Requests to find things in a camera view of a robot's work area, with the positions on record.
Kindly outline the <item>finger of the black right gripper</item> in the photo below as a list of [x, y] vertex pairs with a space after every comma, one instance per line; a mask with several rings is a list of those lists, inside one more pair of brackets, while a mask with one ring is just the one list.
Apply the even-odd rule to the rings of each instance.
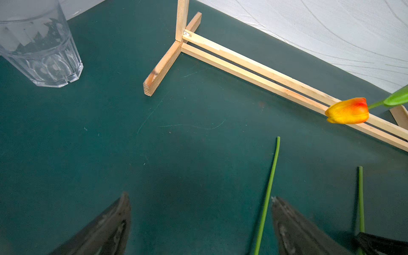
[[360, 232], [356, 242], [366, 255], [408, 255], [408, 243]]

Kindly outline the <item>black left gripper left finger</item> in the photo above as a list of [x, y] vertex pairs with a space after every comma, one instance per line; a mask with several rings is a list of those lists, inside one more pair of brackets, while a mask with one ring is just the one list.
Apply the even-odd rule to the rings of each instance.
[[123, 255], [131, 229], [128, 193], [122, 195], [51, 255]]

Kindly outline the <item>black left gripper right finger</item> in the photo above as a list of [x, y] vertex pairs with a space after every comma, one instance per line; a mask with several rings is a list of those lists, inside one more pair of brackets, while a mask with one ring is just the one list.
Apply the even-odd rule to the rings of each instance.
[[314, 223], [280, 197], [272, 197], [274, 232], [280, 255], [349, 255]]

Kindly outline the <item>blue tulip flower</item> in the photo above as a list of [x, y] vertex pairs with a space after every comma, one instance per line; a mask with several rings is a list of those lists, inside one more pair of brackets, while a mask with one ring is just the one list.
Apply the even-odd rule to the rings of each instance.
[[363, 167], [358, 167], [358, 206], [359, 206], [359, 231], [365, 232], [364, 222], [364, 196], [363, 196]]

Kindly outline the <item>orange yellow tulip flower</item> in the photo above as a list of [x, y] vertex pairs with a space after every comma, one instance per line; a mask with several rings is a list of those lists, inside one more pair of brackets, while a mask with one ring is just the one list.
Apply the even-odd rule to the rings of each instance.
[[325, 111], [327, 121], [334, 124], [360, 124], [368, 121], [369, 110], [379, 107], [394, 107], [408, 102], [408, 86], [392, 93], [386, 99], [372, 105], [363, 97], [340, 101]]

